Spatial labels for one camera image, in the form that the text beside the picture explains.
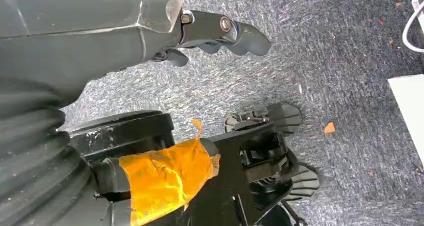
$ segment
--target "gray carpet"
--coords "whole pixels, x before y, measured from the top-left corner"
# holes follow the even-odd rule
[[[65,108],[66,126],[156,108],[172,115],[181,141],[195,135],[190,118],[210,136],[233,112],[286,101],[304,117],[289,146],[322,181],[296,205],[309,225],[424,225],[424,176],[387,82],[423,72],[423,56],[400,42],[410,1],[185,0],[257,26],[273,42],[269,54],[187,50],[183,68],[147,63],[109,74]],[[325,135],[329,121],[336,132]]]

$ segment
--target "metal screw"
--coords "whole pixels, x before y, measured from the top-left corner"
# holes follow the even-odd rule
[[[221,29],[224,32],[229,32],[231,30],[231,20],[228,17],[221,17]]]
[[[188,24],[188,23],[191,23],[192,22],[192,18],[190,17],[190,15],[189,14],[183,14],[183,15],[181,15],[181,23],[183,23],[183,24]]]

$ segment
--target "white cable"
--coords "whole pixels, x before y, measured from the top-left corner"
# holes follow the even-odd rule
[[[414,22],[415,18],[417,17],[417,15],[424,9],[424,2],[422,2],[419,7],[418,10],[416,10],[412,16],[409,18],[408,23],[405,26],[405,29],[403,30],[403,34],[402,34],[402,41],[405,44],[405,46],[407,46],[409,49],[415,51],[415,52],[420,52],[420,53],[424,53],[424,49],[423,48],[418,48],[414,45],[412,45],[409,41],[408,41],[408,31],[410,30],[410,27],[412,25],[412,22]]]

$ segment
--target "wheel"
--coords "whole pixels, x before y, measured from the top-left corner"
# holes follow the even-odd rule
[[[174,125],[161,111],[135,111],[68,129],[70,145],[87,161],[160,150],[174,145]]]

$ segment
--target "small debris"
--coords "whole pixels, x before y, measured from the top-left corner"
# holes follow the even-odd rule
[[[329,122],[327,126],[325,126],[324,128],[325,133],[332,133],[332,132],[335,132],[335,130],[336,130],[336,127],[333,122]]]

